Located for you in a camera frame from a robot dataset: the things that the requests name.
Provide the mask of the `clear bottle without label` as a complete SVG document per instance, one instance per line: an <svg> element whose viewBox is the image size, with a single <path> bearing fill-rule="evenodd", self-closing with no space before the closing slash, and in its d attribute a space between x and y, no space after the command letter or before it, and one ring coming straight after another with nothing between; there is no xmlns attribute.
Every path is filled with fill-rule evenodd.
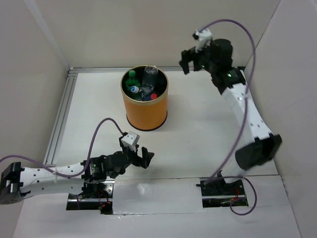
<svg viewBox="0 0 317 238"><path fill-rule="evenodd" d="M148 65L143 72L142 89L145 95L150 94L156 84L158 68L154 65Z"/></svg>

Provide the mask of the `clear bottle red label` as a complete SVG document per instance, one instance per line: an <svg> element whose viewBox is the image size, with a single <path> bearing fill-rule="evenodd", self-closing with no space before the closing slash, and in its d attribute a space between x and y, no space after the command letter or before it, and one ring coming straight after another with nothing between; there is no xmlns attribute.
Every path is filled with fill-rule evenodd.
<svg viewBox="0 0 317 238"><path fill-rule="evenodd" d="M152 93L151 95L150 95L150 99L151 100L155 100L155 99L157 99L158 98L158 95L156 94L156 93Z"/></svg>

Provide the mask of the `crushed green plastic bottle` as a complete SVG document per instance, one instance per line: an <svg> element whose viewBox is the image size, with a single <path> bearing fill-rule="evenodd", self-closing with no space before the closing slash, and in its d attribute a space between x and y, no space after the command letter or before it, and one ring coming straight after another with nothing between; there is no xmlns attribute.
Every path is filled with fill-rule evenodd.
<svg viewBox="0 0 317 238"><path fill-rule="evenodd" d="M132 86L140 87L140 82L136 77L136 72L134 70L130 70L128 72L128 79L125 81L125 85L128 91L131 90Z"/></svg>

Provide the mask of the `small clear bottle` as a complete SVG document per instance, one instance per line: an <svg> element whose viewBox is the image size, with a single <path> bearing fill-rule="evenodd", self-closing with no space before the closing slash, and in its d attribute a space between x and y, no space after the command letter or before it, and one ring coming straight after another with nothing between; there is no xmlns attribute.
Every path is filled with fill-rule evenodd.
<svg viewBox="0 0 317 238"><path fill-rule="evenodd" d="M130 89L130 92L135 96L135 97L141 97L142 96L142 88L137 87L137 86L132 86Z"/></svg>

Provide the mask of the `clear bottle blue label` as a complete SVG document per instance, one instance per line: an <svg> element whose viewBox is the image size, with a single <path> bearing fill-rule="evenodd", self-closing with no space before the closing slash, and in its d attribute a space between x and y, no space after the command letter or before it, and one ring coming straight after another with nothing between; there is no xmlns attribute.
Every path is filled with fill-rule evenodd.
<svg viewBox="0 0 317 238"><path fill-rule="evenodd" d="M151 95L150 94L141 94L141 100L142 101L150 101L151 100Z"/></svg>

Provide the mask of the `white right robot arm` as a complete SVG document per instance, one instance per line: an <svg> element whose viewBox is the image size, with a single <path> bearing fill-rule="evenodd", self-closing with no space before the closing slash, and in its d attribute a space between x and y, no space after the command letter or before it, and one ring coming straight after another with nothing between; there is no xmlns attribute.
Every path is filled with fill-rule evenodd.
<svg viewBox="0 0 317 238"><path fill-rule="evenodd" d="M241 126L241 148L232 149L228 162L217 169L215 175L205 182L221 194L228 194L233 184L254 167L270 162L278 151L282 138L274 134L258 112L248 89L244 73L232 66L233 47L226 39L195 38L197 45L181 53L180 66L189 73L189 63L194 71L201 69L211 75L211 81L227 101Z"/></svg>

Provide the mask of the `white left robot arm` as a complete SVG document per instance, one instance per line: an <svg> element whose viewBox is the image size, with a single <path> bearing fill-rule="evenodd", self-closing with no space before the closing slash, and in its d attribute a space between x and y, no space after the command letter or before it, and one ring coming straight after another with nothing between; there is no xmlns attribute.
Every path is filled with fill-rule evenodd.
<svg viewBox="0 0 317 238"><path fill-rule="evenodd" d="M0 177L0 203L18 203L24 199L55 193L69 193L79 199L98 198L100 202L112 200L114 181L130 165L146 169L154 156L142 147L138 155L138 137L132 134L120 137L120 151L100 155L90 161L55 167L51 172L44 168L23 167L11 163Z"/></svg>

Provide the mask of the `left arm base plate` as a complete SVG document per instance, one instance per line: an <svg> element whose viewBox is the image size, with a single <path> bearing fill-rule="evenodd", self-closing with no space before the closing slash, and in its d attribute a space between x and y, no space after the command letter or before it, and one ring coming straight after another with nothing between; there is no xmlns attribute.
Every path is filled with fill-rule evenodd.
<svg viewBox="0 0 317 238"><path fill-rule="evenodd" d="M114 181L84 183L79 194L69 194L67 211L98 210L103 215L113 214Z"/></svg>

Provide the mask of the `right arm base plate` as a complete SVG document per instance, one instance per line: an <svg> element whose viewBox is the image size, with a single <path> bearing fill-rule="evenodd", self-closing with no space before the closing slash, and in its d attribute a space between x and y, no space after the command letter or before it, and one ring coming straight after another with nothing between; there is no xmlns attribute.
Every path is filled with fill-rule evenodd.
<svg viewBox="0 0 317 238"><path fill-rule="evenodd" d="M200 183L196 184L201 189L204 208L229 207L231 202L233 207L249 205L241 180L230 184L221 184L222 181L204 184L205 180L201 178Z"/></svg>

